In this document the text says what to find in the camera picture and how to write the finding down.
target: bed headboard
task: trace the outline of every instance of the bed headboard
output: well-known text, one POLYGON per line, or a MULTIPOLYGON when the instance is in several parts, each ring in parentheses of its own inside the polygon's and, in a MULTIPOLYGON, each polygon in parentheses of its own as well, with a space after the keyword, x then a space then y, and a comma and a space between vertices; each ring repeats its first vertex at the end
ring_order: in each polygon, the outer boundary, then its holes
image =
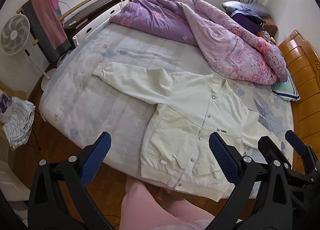
MULTIPOLYGON (((294 31, 279 45, 301 100, 291 102, 294 132, 320 159, 320 59, 311 44, 294 31)), ((294 152, 293 169, 304 172, 294 152)))

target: mattress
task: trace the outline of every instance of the mattress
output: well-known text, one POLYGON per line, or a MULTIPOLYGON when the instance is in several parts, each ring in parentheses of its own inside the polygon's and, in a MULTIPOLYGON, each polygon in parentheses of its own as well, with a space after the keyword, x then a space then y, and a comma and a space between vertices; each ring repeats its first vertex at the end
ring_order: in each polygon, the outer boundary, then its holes
MULTIPOLYGON (((142 179, 140 150, 145 129, 156 106, 127 96, 92 75, 100 62, 119 62, 146 68, 163 67, 168 73, 188 71, 214 73, 198 47, 150 35, 129 27, 107 23, 78 46, 59 66, 43 93, 43 118, 80 148, 93 144, 103 131, 111 134, 112 145, 104 162, 142 179)), ((281 151, 292 163, 293 149, 284 134, 293 130, 290 102, 271 92, 270 86, 228 80, 244 105, 260 113, 259 121, 281 141, 281 151)), ((246 147, 245 155, 265 162, 258 150, 246 147)), ((255 184, 252 196, 257 193, 255 184)))

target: fan grille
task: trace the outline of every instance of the fan grille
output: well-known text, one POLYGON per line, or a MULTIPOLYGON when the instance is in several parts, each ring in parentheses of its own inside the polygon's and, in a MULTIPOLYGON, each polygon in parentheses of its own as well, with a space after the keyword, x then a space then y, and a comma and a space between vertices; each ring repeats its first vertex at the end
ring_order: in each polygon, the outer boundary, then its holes
POLYGON ((25 15, 19 14, 10 18, 1 32, 1 50, 7 55, 19 52, 27 42, 30 23, 25 15))

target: pink pants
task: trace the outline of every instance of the pink pants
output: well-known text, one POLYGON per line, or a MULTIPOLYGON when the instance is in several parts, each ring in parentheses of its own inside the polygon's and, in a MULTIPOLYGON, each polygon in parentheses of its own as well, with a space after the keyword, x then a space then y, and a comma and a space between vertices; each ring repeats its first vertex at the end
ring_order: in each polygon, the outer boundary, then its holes
POLYGON ((214 218, 187 200, 167 193, 162 197, 163 209, 144 184, 132 177, 128 177, 125 190, 119 230, 150 230, 157 226, 183 225, 214 218))

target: purple comforter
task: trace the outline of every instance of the purple comforter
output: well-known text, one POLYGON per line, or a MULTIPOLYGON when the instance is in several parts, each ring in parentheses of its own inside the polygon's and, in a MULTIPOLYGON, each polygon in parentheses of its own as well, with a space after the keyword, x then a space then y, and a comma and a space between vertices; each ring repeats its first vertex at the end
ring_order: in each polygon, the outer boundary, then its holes
POLYGON ((111 22, 198 46, 211 68, 236 80, 287 81, 279 49, 202 0, 134 0, 111 22))

